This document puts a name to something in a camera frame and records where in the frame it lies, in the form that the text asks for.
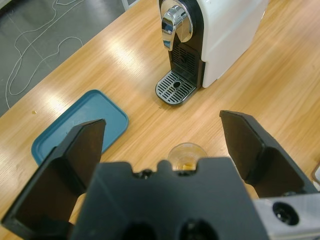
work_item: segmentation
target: drip tray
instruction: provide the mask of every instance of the drip tray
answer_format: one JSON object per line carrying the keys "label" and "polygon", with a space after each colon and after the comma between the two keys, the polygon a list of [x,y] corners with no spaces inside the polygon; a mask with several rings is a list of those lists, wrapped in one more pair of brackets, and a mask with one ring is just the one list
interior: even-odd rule
{"label": "drip tray", "polygon": [[191,97],[196,88],[192,83],[170,71],[157,83],[155,92],[167,104],[178,105]]}

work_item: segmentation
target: wooden table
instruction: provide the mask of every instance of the wooden table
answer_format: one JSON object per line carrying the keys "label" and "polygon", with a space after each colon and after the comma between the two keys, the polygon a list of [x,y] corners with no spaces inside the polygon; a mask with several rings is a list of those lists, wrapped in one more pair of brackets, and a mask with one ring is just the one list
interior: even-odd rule
{"label": "wooden table", "polygon": [[[99,89],[129,117],[102,157],[155,170],[182,142],[227,156],[220,110],[253,115],[311,177],[320,161],[320,1],[271,0],[252,46],[212,86],[181,107],[163,103],[169,71],[155,0],[141,0],[0,118],[0,215],[35,172],[31,145],[81,95]],[[75,220],[79,204],[75,207]],[[0,229],[0,239],[18,239]]]}

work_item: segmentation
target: white coffee machine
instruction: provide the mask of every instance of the white coffee machine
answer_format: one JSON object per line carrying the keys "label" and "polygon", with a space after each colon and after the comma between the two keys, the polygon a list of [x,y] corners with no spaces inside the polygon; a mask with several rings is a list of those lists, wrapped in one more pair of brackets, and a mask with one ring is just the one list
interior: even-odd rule
{"label": "white coffee machine", "polygon": [[249,48],[269,0],[159,0],[171,70],[155,87],[179,105],[209,87]]}

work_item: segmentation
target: clear plastic cup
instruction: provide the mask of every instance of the clear plastic cup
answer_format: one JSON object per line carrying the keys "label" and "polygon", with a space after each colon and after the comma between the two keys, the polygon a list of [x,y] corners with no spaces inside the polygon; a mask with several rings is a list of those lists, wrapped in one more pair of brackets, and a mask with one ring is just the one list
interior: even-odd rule
{"label": "clear plastic cup", "polygon": [[196,170],[198,159],[205,157],[207,153],[202,147],[195,143],[184,142],[172,148],[168,161],[174,171],[192,171]]}

